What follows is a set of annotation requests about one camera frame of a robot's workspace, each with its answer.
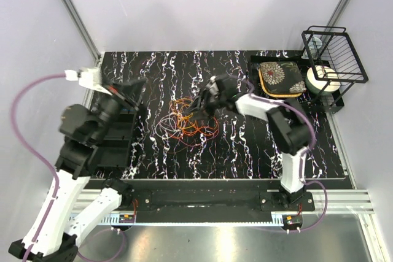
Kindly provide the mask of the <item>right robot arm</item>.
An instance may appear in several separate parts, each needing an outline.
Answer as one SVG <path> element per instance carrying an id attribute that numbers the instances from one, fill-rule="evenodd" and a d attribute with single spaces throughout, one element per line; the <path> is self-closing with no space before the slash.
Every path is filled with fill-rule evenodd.
<path id="1" fill-rule="evenodd" d="M 249 91 L 237 89 L 237 78 L 232 75 L 212 76 L 200 88 L 185 114 L 195 120 L 212 118 L 217 109 L 254 117 L 269 124 L 275 144 L 282 155 L 282 176 L 276 197 L 284 210 L 294 210 L 306 192 L 306 153 L 315 143 L 316 136 L 302 106 L 296 99 L 267 99 Z"/>

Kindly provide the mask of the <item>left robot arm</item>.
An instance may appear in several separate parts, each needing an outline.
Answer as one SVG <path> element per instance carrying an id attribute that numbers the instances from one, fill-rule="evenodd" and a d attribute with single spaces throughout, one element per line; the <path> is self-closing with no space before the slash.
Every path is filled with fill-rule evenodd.
<path id="1" fill-rule="evenodd" d="M 101 193 L 75 218 L 70 218 L 98 165 L 99 148 L 105 136 L 123 109 L 138 110 L 147 79 L 100 82 L 98 85 L 106 93 L 94 110 L 80 104 L 65 108 L 59 127 L 64 144 L 55 164 L 50 164 L 27 143 L 16 123 L 19 100 L 41 82 L 41 79 L 33 82 L 18 94 L 12 105 L 11 120 L 20 142 L 50 169 L 53 180 L 34 225 L 23 239 L 11 243 L 8 252 L 21 261 L 73 261 L 87 236 L 106 215 L 116 209 L 138 208 L 132 185 L 120 179 L 108 179 Z"/>

